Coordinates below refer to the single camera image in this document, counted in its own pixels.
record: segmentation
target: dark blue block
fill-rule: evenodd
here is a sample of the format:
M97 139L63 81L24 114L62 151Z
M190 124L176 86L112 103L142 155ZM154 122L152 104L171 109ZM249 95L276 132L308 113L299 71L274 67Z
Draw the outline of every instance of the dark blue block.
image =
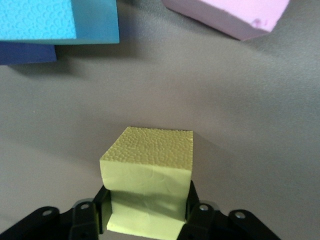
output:
M54 45L0 42L0 65L57 61Z

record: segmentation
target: gray table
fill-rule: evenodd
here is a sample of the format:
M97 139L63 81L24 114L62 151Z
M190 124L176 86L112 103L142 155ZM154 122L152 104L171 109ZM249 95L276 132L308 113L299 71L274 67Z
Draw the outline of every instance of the gray table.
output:
M224 214L247 209L283 240L318 240L320 2L292 0L272 34L246 42L159 0L118 8L119 45L0 67L0 231L93 197L100 156L137 126L195 132L192 178Z

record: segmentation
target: blue foam block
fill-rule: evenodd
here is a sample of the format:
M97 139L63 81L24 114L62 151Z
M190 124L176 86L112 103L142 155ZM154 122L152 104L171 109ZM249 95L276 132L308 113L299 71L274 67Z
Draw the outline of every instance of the blue foam block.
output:
M0 65L48 63L57 61L55 46L0 42Z
M116 0L0 0L0 41L51 45L119 42Z

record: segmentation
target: textured yellow surface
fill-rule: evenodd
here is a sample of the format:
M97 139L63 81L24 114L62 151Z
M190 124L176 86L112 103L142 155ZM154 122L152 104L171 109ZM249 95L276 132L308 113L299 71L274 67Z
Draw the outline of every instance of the textured yellow surface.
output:
M111 190L107 229L175 240L185 222L193 132L128 127L100 159Z

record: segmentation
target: light blue block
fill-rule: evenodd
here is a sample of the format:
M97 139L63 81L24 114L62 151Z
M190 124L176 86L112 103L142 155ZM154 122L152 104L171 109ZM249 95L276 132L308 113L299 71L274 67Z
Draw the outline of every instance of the light blue block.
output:
M119 43L116 0L0 0L0 41Z

